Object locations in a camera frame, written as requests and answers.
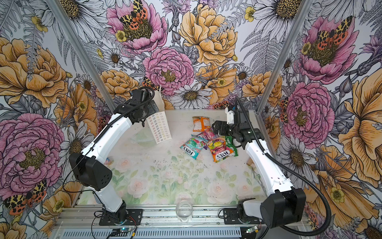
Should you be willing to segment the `white printed paper bag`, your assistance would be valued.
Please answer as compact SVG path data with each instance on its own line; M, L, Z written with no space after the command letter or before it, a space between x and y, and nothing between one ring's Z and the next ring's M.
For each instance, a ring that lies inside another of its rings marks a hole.
M165 104L161 93L157 90L155 90L154 93L155 96L153 100L156 104L156 112L150 115L146 122L151 129L155 142L159 144L172 139L172 136L170 133L170 128L165 113Z

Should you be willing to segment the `yellow red Fox's packet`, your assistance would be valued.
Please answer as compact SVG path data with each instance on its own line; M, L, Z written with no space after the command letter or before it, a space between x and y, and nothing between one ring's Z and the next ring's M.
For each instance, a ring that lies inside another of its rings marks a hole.
M234 153L234 151L227 146L224 136L210 140L207 143L207 147L210 149L215 163L225 160Z

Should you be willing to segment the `teal Fox's candy packet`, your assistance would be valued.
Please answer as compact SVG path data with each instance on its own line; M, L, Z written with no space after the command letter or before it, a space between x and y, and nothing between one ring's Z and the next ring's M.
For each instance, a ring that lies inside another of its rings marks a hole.
M201 150L207 146L207 140L197 135L192 135L189 140L180 146L180 149L184 151L193 159L197 159Z

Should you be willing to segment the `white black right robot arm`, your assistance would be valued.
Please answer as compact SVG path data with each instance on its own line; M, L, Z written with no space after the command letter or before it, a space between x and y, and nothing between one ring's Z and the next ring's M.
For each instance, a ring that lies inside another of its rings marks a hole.
M267 157L269 149L259 129L251 130L248 122L228 124L217 120L212 124L215 134L237 139L250 156L260 174L267 198L240 200L238 217L247 222L260 219L268 228L281 227L301 221L306 200L305 193L296 189L282 170Z

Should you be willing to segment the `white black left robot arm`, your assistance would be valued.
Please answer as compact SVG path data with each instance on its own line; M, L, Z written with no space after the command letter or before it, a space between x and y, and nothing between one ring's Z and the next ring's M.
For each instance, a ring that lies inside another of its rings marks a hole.
M123 134L135 123L159 111L151 87L133 90L131 98L117 106L109 122L80 153L72 153L69 163L75 179L102 205L102 225L123 225L128 220L126 204L112 186L112 171L105 165L107 157Z

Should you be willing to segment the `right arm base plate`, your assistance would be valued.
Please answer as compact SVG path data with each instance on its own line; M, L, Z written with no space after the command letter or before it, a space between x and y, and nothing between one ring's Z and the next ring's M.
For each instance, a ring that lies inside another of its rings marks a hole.
M256 217L240 216L236 208L223 208L218 217L224 220L225 225L254 225L261 224L261 220Z

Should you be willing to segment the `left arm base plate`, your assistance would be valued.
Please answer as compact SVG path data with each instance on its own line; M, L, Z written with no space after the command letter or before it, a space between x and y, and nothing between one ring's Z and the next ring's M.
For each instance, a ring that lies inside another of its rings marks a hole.
M142 220L142 209L124 209L119 212L102 211L99 220L100 226L140 226Z

